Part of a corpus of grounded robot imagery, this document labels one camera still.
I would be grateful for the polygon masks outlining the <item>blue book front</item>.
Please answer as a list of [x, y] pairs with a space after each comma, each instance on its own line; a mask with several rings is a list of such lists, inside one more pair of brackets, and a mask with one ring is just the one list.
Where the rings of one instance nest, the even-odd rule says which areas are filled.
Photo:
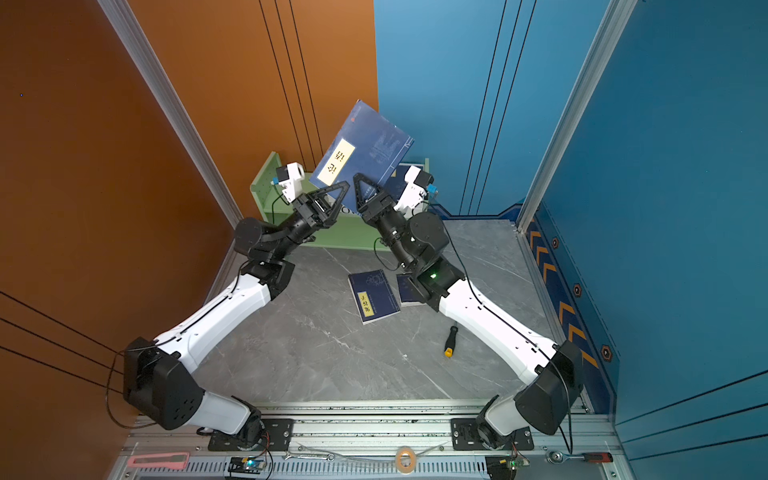
[[391, 176], [387, 179], [384, 185], [384, 189], [395, 199], [398, 200], [403, 191], [406, 188], [407, 182], [405, 179], [405, 176], [409, 169], [414, 166], [419, 169], [422, 168], [421, 165], [418, 164], [400, 164], [398, 165]]

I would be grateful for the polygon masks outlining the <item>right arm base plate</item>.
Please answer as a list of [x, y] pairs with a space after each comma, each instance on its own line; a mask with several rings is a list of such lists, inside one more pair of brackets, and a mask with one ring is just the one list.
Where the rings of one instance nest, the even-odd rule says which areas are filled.
[[485, 423], [476, 419], [453, 418], [450, 421], [453, 449], [474, 450], [518, 450], [532, 451], [535, 447], [533, 435], [528, 427], [502, 436]]

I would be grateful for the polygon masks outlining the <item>blue book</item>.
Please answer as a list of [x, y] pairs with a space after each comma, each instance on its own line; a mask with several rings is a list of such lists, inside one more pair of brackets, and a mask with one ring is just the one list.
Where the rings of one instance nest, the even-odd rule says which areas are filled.
[[387, 179], [384, 185], [384, 189], [395, 199], [398, 200], [403, 191], [406, 188], [407, 182], [405, 179], [405, 176], [409, 169], [414, 166], [419, 169], [422, 168], [421, 165], [418, 164], [400, 164], [398, 165], [391, 176]]
[[363, 325], [400, 312], [400, 305], [382, 269], [349, 274], [348, 282]]
[[365, 102], [355, 103], [310, 177], [317, 188], [347, 181], [344, 206], [357, 212], [353, 176], [363, 173], [381, 187], [410, 150], [414, 139]]
[[411, 278], [409, 275], [397, 274], [396, 280], [397, 280], [398, 294], [400, 298], [400, 305], [402, 307], [424, 304], [423, 298], [421, 297], [418, 290], [411, 282]]

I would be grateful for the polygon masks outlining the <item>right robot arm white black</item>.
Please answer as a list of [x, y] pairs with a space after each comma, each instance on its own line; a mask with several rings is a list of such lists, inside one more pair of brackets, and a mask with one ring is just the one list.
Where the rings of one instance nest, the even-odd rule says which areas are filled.
[[526, 427], [554, 435], [569, 423], [583, 391], [579, 348], [536, 333], [483, 295], [463, 264], [444, 256], [453, 241], [438, 215], [422, 211], [407, 217], [389, 192], [361, 173], [353, 185], [358, 213], [378, 231], [415, 297], [482, 340], [521, 381], [520, 389], [493, 397], [478, 414], [484, 445], [500, 448]]

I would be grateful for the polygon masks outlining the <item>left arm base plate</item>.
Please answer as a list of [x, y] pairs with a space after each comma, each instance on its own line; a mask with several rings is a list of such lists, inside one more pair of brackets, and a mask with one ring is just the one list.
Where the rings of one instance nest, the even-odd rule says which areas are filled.
[[213, 452], [255, 451], [259, 453], [269, 447], [269, 451], [272, 453], [287, 451], [292, 439], [294, 420], [268, 418], [263, 419], [262, 424], [261, 436], [252, 442], [214, 431], [209, 436], [208, 450]]

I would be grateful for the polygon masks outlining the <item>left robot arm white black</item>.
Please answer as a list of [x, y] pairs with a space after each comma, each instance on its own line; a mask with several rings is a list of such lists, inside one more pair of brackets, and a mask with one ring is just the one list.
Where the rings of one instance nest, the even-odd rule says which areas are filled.
[[236, 278], [176, 327], [126, 347], [124, 400], [165, 430], [191, 425], [223, 434], [240, 448], [254, 447], [265, 430], [260, 411], [205, 390], [193, 374], [220, 341], [286, 289], [295, 269], [289, 255], [336, 223], [348, 190], [342, 181], [301, 193], [291, 203], [292, 214], [278, 225], [241, 220], [234, 249], [245, 261]]

